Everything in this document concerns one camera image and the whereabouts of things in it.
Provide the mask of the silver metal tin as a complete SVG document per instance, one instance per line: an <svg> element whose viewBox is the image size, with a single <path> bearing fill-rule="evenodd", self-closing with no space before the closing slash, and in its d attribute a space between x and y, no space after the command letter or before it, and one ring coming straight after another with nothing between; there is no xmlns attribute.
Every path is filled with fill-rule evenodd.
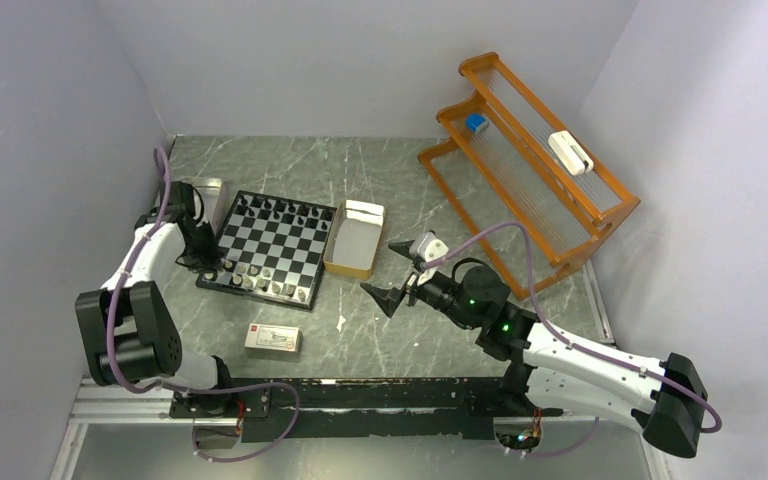
<svg viewBox="0 0 768 480"><path fill-rule="evenodd" d="M182 182L191 184L206 203L203 220L208 221L218 234L229 209L228 183L221 178L181 177Z"/></svg>

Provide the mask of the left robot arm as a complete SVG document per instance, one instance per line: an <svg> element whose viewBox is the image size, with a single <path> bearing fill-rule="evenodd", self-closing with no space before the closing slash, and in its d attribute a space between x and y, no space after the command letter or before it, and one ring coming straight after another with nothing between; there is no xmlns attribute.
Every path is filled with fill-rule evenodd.
<svg viewBox="0 0 768 480"><path fill-rule="evenodd" d="M217 356L184 349L161 293L173 266L213 273L222 254L199 191L174 181L167 203L142 215L117 272L99 289L80 294L75 312L92 379L127 383L144 392L165 386L194 396L214 416L233 409L237 388Z"/></svg>

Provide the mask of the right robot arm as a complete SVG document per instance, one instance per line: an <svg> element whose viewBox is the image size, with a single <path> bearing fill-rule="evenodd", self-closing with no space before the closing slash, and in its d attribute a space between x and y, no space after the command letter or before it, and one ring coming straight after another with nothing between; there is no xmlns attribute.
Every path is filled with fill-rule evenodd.
<svg viewBox="0 0 768 480"><path fill-rule="evenodd" d="M481 350L508 365L499 389L508 412L580 411L624 425L666 454L696 456L708 393L691 359L635 355L564 332L509 301L510 288L485 262L464 263L461 278L413 270L400 287L361 287L386 317L402 302L423 303L476 332Z"/></svg>

